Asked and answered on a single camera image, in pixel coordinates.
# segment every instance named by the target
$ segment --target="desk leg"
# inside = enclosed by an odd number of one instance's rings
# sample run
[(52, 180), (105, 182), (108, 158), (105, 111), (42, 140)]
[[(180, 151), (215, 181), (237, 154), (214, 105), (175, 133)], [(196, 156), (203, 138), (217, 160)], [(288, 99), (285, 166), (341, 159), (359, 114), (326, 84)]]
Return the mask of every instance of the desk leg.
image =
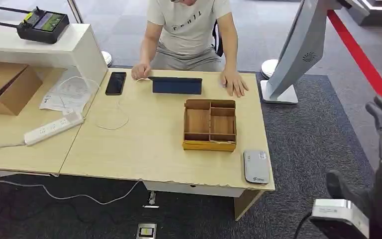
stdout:
[(261, 197), (263, 193), (264, 191), (259, 190), (245, 190), (241, 197), (235, 198), (235, 221), (241, 219), (241, 217)]

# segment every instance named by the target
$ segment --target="red stripe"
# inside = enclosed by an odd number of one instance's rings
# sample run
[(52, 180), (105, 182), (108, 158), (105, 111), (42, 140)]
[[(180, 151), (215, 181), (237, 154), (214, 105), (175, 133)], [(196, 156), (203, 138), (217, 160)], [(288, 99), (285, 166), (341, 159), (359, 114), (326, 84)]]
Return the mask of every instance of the red stripe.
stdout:
[(368, 57), (362, 51), (361, 47), (349, 33), (335, 11), (329, 10), (327, 12), (327, 16), (332, 22), (332, 25), (335, 27), (346, 48), (351, 53), (355, 62), (358, 64), (359, 68), (367, 80), (370, 82), (373, 89), (377, 92), (378, 95), (382, 96), (382, 77), (378, 71), (374, 68), (371, 61), (368, 59)]

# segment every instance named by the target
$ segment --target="man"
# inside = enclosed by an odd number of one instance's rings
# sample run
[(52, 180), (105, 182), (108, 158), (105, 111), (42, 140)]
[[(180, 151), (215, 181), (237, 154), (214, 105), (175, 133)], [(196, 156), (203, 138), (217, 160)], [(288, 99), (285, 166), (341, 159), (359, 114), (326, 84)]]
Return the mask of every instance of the man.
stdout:
[[(236, 70), (238, 35), (229, 0), (149, 0), (147, 18), (134, 79), (147, 78), (151, 69), (222, 71), (228, 94), (245, 95), (248, 87)], [(226, 57), (223, 69), (211, 45), (216, 20)]]

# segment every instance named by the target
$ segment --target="white paper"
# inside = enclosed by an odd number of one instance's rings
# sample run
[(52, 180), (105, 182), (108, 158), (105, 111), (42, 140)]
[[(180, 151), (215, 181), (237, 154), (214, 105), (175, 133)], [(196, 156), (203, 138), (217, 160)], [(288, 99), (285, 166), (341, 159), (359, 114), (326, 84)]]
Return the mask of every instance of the white paper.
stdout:
[(63, 77), (43, 97), (39, 109), (62, 111), (64, 114), (72, 110), (82, 112), (90, 99), (90, 91), (83, 79), (72, 78), (64, 82)]

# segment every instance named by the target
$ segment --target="hand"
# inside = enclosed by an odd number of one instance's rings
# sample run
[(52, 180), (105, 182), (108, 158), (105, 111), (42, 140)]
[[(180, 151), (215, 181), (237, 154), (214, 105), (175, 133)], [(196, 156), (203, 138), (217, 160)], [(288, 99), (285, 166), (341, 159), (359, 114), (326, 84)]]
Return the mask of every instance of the hand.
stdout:
[(242, 77), (236, 70), (225, 69), (223, 70), (220, 77), (222, 80), (222, 84), (226, 86), (226, 89), (230, 96), (233, 96), (233, 93), (235, 92), (235, 95), (237, 97), (241, 97), (244, 96), (245, 91), (248, 90), (247, 84), (245, 84), (245, 82), (242, 80)]
[(149, 77), (151, 67), (149, 63), (138, 63), (131, 70), (131, 76), (134, 80)]

